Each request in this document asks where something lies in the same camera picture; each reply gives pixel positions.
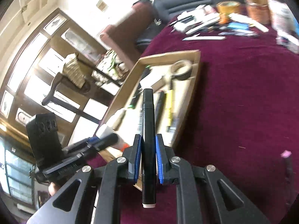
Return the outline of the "white bottle orange cap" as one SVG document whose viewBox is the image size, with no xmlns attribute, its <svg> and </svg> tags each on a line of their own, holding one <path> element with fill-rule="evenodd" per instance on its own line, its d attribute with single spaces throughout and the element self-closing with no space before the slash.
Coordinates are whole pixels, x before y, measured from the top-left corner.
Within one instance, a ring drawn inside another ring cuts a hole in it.
<svg viewBox="0 0 299 224">
<path fill-rule="evenodd" d="M 95 133 L 95 136 L 100 139 L 100 149 L 107 147 L 113 147 L 117 150 L 124 151 L 130 147 L 111 127 L 107 124 L 103 124 Z"/>
</svg>

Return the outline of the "black marker white cap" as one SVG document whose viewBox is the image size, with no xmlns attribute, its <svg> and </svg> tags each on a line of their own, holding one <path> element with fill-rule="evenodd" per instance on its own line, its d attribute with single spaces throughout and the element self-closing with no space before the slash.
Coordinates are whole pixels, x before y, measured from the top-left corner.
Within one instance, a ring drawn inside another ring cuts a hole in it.
<svg viewBox="0 0 299 224">
<path fill-rule="evenodd" d="M 142 101 L 142 205 L 144 208 L 156 206 L 156 130 L 153 90 L 143 90 Z"/>
</svg>

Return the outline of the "plain black marker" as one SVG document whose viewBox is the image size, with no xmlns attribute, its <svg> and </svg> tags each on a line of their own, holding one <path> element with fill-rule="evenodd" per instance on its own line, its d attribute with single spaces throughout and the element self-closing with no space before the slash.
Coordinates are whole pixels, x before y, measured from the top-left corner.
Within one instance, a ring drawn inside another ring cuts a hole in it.
<svg viewBox="0 0 299 224">
<path fill-rule="evenodd" d="M 160 124 L 165 101 L 166 101 L 166 93 L 164 91 L 160 91 L 158 102 L 157 102 L 157 105 L 155 108 L 155 128 L 156 128 L 156 130 L 158 129 L 159 124 Z"/>
</svg>

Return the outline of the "maroon velvet tablecloth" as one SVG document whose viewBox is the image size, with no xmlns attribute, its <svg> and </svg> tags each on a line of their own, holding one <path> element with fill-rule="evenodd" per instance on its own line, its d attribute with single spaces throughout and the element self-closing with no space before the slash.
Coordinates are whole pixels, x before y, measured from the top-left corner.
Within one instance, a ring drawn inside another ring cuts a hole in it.
<svg viewBox="0 0 299 224">
<path fill-rule="evenodd" d="M 185 41 L 165 27 L 145 56 L 199 50 L 194 103 L 176 154 L 196 166 L 215 165 L 271 223 L 298 223 L 287 209 L 289 186 L 281 154 L 292 153 L 298 192 L 298 55 L 277 45 L 276 31 L 257 38 Z"/>
</svg>

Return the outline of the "yellow highlighter pen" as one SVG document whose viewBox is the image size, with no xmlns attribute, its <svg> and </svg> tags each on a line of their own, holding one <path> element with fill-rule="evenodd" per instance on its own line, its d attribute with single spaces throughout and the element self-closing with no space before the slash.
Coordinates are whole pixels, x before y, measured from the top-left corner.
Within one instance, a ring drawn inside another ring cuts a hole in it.
<svg viewBox="0 0 299 224">
<path fill-rule="evenodd" d="M 166 110 L 167 110 L 167 127 L 166 131 L 169 132 L 173 118 L 173 87 L 171 86 L 167 91 L 166 97 Z"/>
</svg>

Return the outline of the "black marker green cap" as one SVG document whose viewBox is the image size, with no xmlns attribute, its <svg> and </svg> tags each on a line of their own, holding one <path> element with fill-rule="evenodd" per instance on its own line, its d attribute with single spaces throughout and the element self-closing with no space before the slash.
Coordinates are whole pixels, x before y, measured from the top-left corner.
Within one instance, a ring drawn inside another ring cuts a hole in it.
<svg viewBox="0 0 299 224">
<path fill-rule="evenodd" d="M 148 76 L 150 74 L 150 72 L 151 72 L 151 67 L 149 65 L 147 65 L 145 67 L 145 70 L 144 70 L 142 76 L 141 76 L 140 81 L 143 80 L 146 76 Z M 139 97 L 141 95 L 141 92 L 142 92 L 142 87 L 141 87 L 141 84 L 139 83 L 138 87 L 137 87 L 137 89 L 136 89 L 136 91 L 135 91 L 135 93 L 132 97 L 132 100 L 131 100 L 131 102 L 128 106 L 129 109 L 135 109 L 136 104 L 137 104 L 137 102 L 139 100 Z"/>
</svg>

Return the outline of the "white charger adapter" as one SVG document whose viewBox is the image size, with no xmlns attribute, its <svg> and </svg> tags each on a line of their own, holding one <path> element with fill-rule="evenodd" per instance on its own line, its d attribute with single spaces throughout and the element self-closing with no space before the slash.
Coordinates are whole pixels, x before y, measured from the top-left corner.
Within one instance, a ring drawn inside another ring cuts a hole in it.
<svg viewBox="0 0 299 224">
<path fill-rule="evenodd" d="M 161 73 L 151 72 L 140 81 L 140 85 L 143 90 L 151 88 L 155 93 L 166 85 L 166 79 L 165 76 Z"/>
</svg>

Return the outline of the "cardboard tray box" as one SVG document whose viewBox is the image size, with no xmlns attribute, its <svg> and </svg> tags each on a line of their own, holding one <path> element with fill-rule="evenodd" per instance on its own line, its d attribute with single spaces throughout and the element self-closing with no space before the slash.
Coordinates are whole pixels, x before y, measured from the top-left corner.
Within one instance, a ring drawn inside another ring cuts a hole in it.
<svg viewBox="0 0 299 224">
<path fill-rule="evenodd" d="M 187 50 L 156 54 L 140 58 L 106 111 L 99 132 L 111 127 L 128 145 L 140 132 L 142 98 L 134 109 L 129 107 L 138 86 L 151 87 L 156 114 L 156 132 L 164 144 L 176 147 L 193 104 L 196 84 L 200 77 L 201 52 Z"/>
</svg>

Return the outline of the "black tape roll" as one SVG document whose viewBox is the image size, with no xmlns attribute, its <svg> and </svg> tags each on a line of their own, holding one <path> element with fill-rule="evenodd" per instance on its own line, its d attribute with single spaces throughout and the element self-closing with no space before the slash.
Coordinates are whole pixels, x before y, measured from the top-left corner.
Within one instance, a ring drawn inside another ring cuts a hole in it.
<svg viewBox="0 0 299 224">
<path fill-rule="evenodd" d="M 170 74 L 172 79 L 187 80 L 190 78 L 193 67 L 190 60 L 180 60 L 175 62 L 170 67 Z"/>
</svg>

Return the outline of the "white pen blue tip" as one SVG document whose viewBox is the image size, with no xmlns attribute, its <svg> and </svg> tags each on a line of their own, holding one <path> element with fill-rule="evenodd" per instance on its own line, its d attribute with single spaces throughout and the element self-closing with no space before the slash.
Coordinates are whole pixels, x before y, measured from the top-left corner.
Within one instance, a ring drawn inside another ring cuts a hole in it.
<svg viewBox="0 0 299 224">
<path fill-rule="evenodd" d="M 190 36 L 183 38 L 182 41 L 222 41 L 225 39 L 225 36 Z"/>
</svg>

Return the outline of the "black leather sofa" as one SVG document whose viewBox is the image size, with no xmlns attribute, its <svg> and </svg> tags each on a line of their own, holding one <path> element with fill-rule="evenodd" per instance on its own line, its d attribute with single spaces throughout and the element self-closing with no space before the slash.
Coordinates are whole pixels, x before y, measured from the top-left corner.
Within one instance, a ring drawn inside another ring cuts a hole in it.
<svg viewBox="0 0 299 224">
<path fill-rule="evenodd" d="M 137 38 L 135 45 L 143 53 L 150 42 L 163 28 L 175 17 L 184 11 L 192 11 L 199 5 L 216 6 L 221 1 L 238 1 L 245 3 L 245 0 L 140 0 L 148 3 L 154 18 L 151 20 L 145 31 Z"/>
</svg>

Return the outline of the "white eraser box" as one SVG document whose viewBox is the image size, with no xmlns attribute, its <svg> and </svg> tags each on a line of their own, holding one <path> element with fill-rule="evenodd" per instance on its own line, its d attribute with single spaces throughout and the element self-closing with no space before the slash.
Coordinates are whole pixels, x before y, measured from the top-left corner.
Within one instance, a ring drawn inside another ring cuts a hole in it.
<svg viewBox="0 0 299 224">
<path fill-rule="evenodd" d="M 293 36 L 290 39 L 282 36 L 277 36 L 276 43 L 277 45 L 283 46 L 289 51 L 298 55 L 298 39 L 294 38 Z"/>
</svg>

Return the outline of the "yellow packing tape roll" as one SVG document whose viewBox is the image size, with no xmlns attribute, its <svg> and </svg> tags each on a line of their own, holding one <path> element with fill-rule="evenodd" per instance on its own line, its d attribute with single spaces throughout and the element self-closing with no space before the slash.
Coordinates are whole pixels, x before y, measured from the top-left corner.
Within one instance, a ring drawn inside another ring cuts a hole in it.
<svg viewBox="0 0 299 224">
<path fill-rule="evenodd" d="M 217 11 L 220 14 L 229 15 L 231 13 L 240 13 L 241 3 L 238 1 L 222 1 L 216 4 Z"/>
</svg>

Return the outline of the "white plastic tub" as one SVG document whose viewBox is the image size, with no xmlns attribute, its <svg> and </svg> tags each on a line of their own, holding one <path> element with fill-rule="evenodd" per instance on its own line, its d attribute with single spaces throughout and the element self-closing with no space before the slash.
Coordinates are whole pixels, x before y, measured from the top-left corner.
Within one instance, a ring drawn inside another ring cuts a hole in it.
<svg viewBox="0 0 299 224">
<path fill-rule="evenodd" d="M 274 30 L 292 33 L 294 29 L 291 10 L 286 3 L 277 0 L 268 0 L 271 16 L 271 26 Z"/>
</svg>

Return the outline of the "amber jar orange label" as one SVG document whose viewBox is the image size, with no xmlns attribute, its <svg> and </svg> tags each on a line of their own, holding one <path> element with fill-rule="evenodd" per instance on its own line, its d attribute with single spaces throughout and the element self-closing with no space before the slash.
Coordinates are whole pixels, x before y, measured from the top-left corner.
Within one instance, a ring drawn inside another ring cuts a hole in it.
<svg viewBox="0 0 299 224">
<path fill-rule="evenodd" d="M 248 16 L 260 24 L 270 24 L 270 11 L 267 4 L 261 5 L 250 0 L 245 0 Z"/>
</svg>

